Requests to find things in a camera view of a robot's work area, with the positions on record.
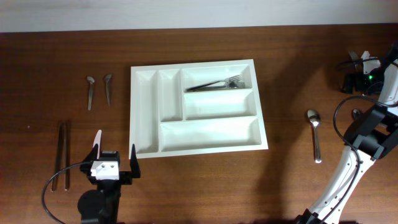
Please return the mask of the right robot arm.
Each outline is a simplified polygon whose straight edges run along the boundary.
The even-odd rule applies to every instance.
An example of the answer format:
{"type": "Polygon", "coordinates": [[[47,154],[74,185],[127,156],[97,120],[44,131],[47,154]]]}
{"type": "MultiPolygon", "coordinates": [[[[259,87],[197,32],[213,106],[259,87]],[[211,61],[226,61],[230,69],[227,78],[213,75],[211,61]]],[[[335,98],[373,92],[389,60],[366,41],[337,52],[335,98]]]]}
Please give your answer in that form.
{"type": "Polygon", "coordinates": [[[354,121],[338,136],[345,147],[331,180],[320,198],[294,223],[339,223],[342,211],[366,171],[397,147],[397,43],[384,57],[350,54],[341,69],[346,74],[341,92],[349,100],[366,100],[373,105],[364,113],[353,113],[354,121]]]}

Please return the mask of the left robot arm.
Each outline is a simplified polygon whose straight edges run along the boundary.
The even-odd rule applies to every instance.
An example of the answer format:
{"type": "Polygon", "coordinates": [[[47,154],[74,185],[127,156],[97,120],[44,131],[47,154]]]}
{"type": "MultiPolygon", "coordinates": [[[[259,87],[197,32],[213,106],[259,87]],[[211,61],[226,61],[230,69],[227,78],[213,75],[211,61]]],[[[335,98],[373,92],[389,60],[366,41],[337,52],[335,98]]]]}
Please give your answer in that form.
{"type": "Polygon", "coordinates": [[[84,173],[94,190],[85,192],[78,201],[82,223],[117,223],[121,187],[131,185],[141,177],[136,155],[129,160],[130,171],[120,170],[118,151],[101,151],[95,143],[83,160],[80,171],[84,173]]]}

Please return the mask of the metal fork dark handle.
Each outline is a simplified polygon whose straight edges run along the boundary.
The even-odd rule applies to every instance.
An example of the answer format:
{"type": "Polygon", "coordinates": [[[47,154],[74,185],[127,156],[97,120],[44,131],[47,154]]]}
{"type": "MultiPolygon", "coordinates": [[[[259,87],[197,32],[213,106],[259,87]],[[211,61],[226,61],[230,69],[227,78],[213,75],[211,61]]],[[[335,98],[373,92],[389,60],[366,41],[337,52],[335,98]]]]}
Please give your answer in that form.
{"type": "Polygon", "coordinates": [[[193,86],[193,87],[190,87],[190,88],[186,88],[185,91],[186,92],[195,91],[195,90],[199,90],[201,88],[204,88],[204,87],[207,87],[207,86],[210,86],[210,85],[214,85],[214,84],[220,83],[220,82],[223,82],[224,84],[230,84],[231,82],[237,82],[237,81],[240,81],[240,80],[242,80],[242,76],[241,75],[235,75],[235,76],[226,78],[224,80],[212,81],[212,82],[209,82],[209,83],[205,83],[205,84],[193,86]]]}

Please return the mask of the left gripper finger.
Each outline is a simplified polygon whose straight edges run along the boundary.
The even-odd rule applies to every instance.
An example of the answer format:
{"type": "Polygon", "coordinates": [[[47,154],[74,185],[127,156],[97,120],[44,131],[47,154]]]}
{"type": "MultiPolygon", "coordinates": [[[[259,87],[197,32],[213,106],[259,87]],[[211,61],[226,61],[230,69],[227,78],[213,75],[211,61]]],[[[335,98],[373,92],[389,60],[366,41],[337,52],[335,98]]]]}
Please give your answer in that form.
{"type": "Polygon", "coordinates": [[[99,153],[99,145],[97,143],[94,143],[92,150],[85,157],[84,161],[85,162],[91,162],[91,161],[97,160],[98,159],[98,153],[99,153]]]}
{"type": "Polygon", "coordinates": [[[131,168],[131,178],[139,179],[141,177],[141,170],[137,160],[135,144],[133,144],[131,147],[129,160],[130,160],[129,165],[131,168]]]}

